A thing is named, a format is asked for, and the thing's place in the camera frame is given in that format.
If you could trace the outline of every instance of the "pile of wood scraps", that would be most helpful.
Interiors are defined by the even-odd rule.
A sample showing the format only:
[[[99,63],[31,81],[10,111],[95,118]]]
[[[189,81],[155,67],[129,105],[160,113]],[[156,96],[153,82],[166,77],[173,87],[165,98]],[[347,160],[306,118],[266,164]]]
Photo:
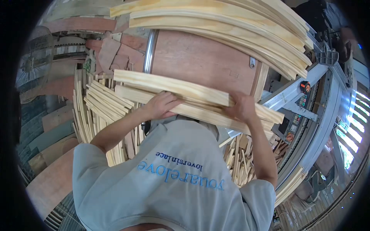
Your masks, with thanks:
[[[307,76],[313,49],[306,22],[280,0],[139,0],[110,8],[130,13],[130,27],[180,30],[249,54],[287,79]]]
[[[226,143],[229,144],[226,146],[223,159],[230,171],[232,181],[240,188],[256,178],[253,165],[253,140],[248,135],[240,134],[226,140],[220,144],[220,147],[223,147]],[[284,150],[286,150],[287,144],[277,135],[270,138],[269,144],[274,151],[274,155],[277,153],[281,153],[281,156],[284,155],[283,152],[285,153]]]
[[[110,79],[109,76],[89,75],[87,77],[86,70],[76,70],[73,96],[73,127],[79,142],[91,142],[98,132],[135,108],[133,102],[122,99],[114,93],[112,90],[114,85],[115,81]],[[122,140],[107,152],[109,166],[125,162],[137,153],[137,146],[140,145],[143,139],[139,138],[139,132],[130,134],[132,136],[126,136],[125,140]],[[136,146],[127,145],[133,144],[134,140],[139,141],[139,143],[135,143]]]
[[[122,98],[147,103],[155,94],[170,91],[185,101],[172,109],[172,112],[250,135],[245,123],[223,113],[222,108],[235,105],[226,92],[178,79],[117,69],[113,79],[124,83],[124,86],[115,87],[115,92]],[[267,138],[270,139],[273,136],[270,131],[272,126],[282,123],[284,114],[258,104],[256,112],[261,118]]]
[[[106,37],[103,40],[87,40],[86,47],[95,51],[95,74],[113,75],[115,69],[142,71],[144,54],[121,43],[125,36]]]

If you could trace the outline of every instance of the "person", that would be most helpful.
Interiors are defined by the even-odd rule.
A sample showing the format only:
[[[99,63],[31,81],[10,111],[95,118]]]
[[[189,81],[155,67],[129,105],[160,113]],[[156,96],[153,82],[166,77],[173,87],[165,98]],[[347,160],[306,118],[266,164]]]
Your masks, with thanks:
[[[268,230],[277,166],[254,98],[230,94],[225,113],[244,121],[253,138],[256,180],[238,188],[218,146],[214,125],[175,115],[182,101],[161,92],[74,150],[73,197],[87,230]],[[152,120],[138,154],[108,167],[105,153]]]
[[[292,9],[316,32],[323,33],[331,28],[333,32],[330,33],[338,33],[340,39],[334,37],[332,46],[339,52],[339,62],[346,62],[350,58],[352,46],[357,46],[358,43],[345,15],[334,3],[309,0]]]

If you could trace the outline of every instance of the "curved wooden strip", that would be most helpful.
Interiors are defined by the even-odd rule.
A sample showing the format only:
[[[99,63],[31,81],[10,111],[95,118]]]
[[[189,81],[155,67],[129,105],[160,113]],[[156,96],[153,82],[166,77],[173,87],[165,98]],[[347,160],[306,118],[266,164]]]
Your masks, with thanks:
[[[245,13],[246,15],[249,15],[253,12],[248,11]],[[292,33],[287,31],[283,27],[273,22],[270,22],[270,23],[274,25],[268,25],[268,27],[265,28],[266,24],[254,23],[255,21],[251,17],[248,19],[242,18],[241,20],[240,16],[238,18],[233,18],[230,16],[210,13],[206,11],[184,10],[181,8],[154,9],[154,10],[133,12],[130,14],[130,18],[153,17],[153,16],[185,16],[185,17],[215,20],[215,21],[227,23],[230,25],[234,25],[234,26],[246,29],[248,31],[251,31],[253,33],[259,34],[265,37],[266,39],[272,40],[276,42],[277,44],[281,45],[283,48],[292,52],[297,57],[301,58],[302,60],[305,60],[307,64],[311,63],[311,61],[303,54],[303,52],[305,51],[305,48],[303,47],[304,43],[301,42],[301,40],[298,39],[295,35],[293,35]],[[258,17],[260,17],[259,20],[256,19],[258,22],[267,21],[266,18],[262,18],[261,16],[257,14],[255,14],[254,16],[257,19]]]
[[[270,19],[271,21],[275,22],[276,24],[282,26],[283,28],[287,29],[297,37],[301,38],[302,42],[311,50],[313,50],[313,41],[307,36],[307,30],[304,27],[298,26],[292,23],[289,19],[287,19],[284,15],[283,18],[280,18],[275,13],[271,12],[270,10],[266,9],[265,7],[257,4],[253,0],[218,0],[222,2],[226,2],[229,4],[233,4],[235,6],[242,7],[244,9],[248,9],[253,11],[257,14],[263,15],[264,17]]]
[[[43,26],[49,28],[52,33],[70,30],[114,31],[116,22],[105,18],[72,17],[47,22]]]
[[[223,35],[229,41],[238,42],[243,46],[260,50],[268,56],[280,57],[280,59],[283,58],[297,68],[305,69],[307,65],[312,64],[307,57],[305,57],[305,60],[303,60],[287,49],[279,46],[274,41],[266,39],[257,33],[219,21],[207,19],[200,20],[198,18],[182,16],[160,16],[130,19],[130,27],[154,26],[186,27],[191,29],[211,31]]]
[[[175,26],[147,26],[147,28],[185,31],[185,32],[205,36],[205,37],[208,37],[208,38],[211,38],[211,39],[217,38],[217,39],[220,39],[219,42],[228,40],[230,43],[232,43],[230,41],[230,39],[231,39],[233,42],[237,43],[238,46],[242,46],[242,44],[245,43],[245,41],[240,41],[236,37],[231,37],[231,36],[220,34],[220,33],[214,32],[214,31],[202,30],[202,29],[198,29],[198,28],[175,27]],[[294,72],[295,75],[298,74],[298,75],[300,75],[304,78],[307,77],[307,71],[305,70],[305,67],[300,69],[300,68],[294,66],[292,63],[286,61],[285,59],[282,59],[279,55],[277,55],[275,53],[272,53],[271,51],[269,51],[267,49],[264,49],[264,48],[256,46],[256,45],[252,45],[252,47],[253,48],[258,48],[259,51],[256,51],[253,48],[250,48],[250,50],[254,50],[255,52],[259,53],[261,56],[264,57],[265,60],[269,60],[270,62],[274,63],[276,66],[279,66],[279,65],[277,65],[277,63],[282,63],[283,64],[282,67],[286,67],[286,69],[289,70],[290,73]]]
[[[124,4],[122,7],[113,7],[111,10],[114,11],[115,8],[120,8],[120,13],[131,13],[130,18],[136,18],[136,12],[141,13],[145,11],[146,17],[159,16],[161,14],[169,16],[172,14],[173,16],[213,19],[240,26],[275,39],[279,38],[291,44],[296,49],[302,49],[304,45],[295,35],[273,21],[268,20],[266,17],[248,9],[219,1],[141,0]]]
[[[74,148],[54,161],[26,187],[42,220],[72,191],[73,151]]]

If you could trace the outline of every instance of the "orange tape measure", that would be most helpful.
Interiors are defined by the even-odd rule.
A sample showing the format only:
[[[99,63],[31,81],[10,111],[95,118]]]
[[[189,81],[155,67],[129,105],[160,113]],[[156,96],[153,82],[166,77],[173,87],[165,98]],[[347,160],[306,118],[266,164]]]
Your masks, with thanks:
[[[305,94],[307,94],[311,90],[311,85],[310,85],[310,82],[308,81],[302,81],[299,87],[301,91]]]

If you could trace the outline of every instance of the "metal pipe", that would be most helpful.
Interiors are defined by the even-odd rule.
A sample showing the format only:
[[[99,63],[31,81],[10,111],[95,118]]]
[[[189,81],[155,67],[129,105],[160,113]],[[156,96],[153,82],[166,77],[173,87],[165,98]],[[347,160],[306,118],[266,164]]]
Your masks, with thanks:
[[[150,30],[149,32],[147,51],[145,52],[144,67],[142,70],[143,73],[150,74],[152,72],[154,52],[155,52],[155,46],[157,45],[158,33],[159,33],[159,30]]]

